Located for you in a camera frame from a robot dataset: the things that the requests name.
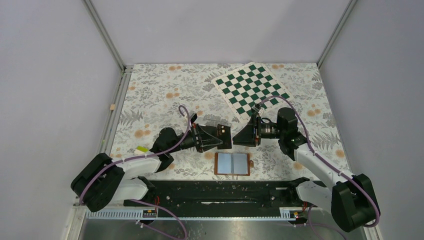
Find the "brown leather card holder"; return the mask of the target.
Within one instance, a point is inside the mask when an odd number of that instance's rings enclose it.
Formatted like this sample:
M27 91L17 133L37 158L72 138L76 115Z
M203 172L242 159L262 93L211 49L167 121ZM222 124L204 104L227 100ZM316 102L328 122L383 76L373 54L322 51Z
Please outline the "brown leather card holder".
M248 153L216 152L214 155L214 174L221 176L250 176L251 164Z

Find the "clear acrylic card box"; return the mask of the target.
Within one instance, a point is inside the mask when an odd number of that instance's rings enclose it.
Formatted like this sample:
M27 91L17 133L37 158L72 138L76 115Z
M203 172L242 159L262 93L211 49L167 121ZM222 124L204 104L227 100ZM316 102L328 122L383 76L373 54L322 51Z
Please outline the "clear acrylic card box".
M203 125L203 126L216 126L218 124L220 125L225 125L225 126L229 126L230 130L231 130L231 126L232 124L228 121L224 121L224 120L220 120L220 119L211 119L211 118L203 118L203 117L199 117L196 113L193 113L190 116L190 120L192 123L196 123L199 125Z

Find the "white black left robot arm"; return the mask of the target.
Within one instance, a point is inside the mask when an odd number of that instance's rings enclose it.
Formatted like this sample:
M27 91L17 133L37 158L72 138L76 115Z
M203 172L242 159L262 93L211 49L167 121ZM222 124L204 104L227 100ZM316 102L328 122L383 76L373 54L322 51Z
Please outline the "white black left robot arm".
M195 149L199 153L213 148L230 148L231 129L225 125L202 126L192 123L180 135L171 127L163 128L146 153L113 159L106 153L97 154L74 178L70 188L80 204L91 212L102 210L110 203L136 199L148 206L155 200L153 185L144 174L158 173L174 161L172 153Z

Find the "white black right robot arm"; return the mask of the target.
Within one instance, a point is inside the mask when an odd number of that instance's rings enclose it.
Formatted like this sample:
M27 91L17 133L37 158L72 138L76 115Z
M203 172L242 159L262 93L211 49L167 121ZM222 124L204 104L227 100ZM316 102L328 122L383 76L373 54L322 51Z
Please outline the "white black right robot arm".
M377 223L381 213L370 178L343 172L324 159L313 149L307 135L299 131L298 120L295 110L283 107L277 112L276 122L264 122L255 105L249 122L233 137L233 144L257 147L263 139L277 139L284 155L306 167L324 184L301 179L286 193L291 205L316 205L329 212L345 232Z

